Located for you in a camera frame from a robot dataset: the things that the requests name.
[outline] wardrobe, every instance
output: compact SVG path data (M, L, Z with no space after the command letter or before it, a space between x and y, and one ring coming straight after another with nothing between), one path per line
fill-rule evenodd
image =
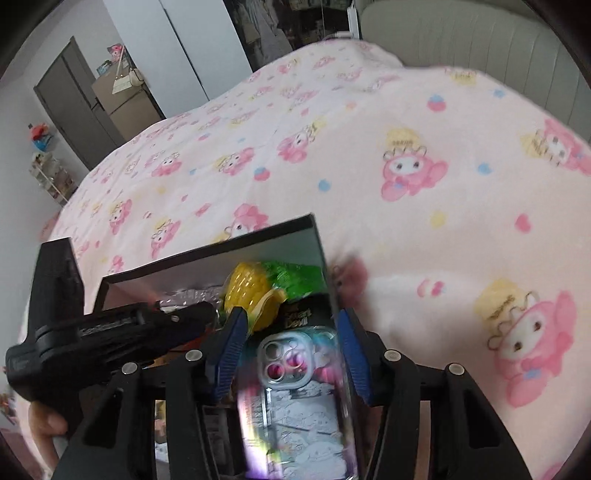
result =
M351 0L103 0L166 117L336 31Z
M351 0L223 1L253 70L349 29Z

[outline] pink bedsheet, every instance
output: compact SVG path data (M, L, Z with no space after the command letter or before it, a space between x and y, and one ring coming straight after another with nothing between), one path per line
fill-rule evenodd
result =
M591 153L490 77L360 41L298 50L109 155L64 208L102 277L314 212L347 305L466 366L535 479L591 419Z

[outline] phone case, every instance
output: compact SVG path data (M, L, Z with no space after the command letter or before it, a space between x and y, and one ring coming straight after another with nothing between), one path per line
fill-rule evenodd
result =
M345 368L334 330L300 327L249 345L238 382L247 478L358 476Z

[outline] finger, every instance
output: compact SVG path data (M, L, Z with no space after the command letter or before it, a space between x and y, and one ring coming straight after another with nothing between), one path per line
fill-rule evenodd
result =
M66 434L68 425L65 419L55 410L35 401L29 407L29 425L41 458L54 471L59 457L53 445L53 437Z

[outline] cardboard box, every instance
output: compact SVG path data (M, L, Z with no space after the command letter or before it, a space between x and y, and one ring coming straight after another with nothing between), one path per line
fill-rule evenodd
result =
M336 317L336 295L313 215L105 277L93 311L140 301L154 303L177 291L220 286L238 263L265 260L321 267L331 298L333 317Z

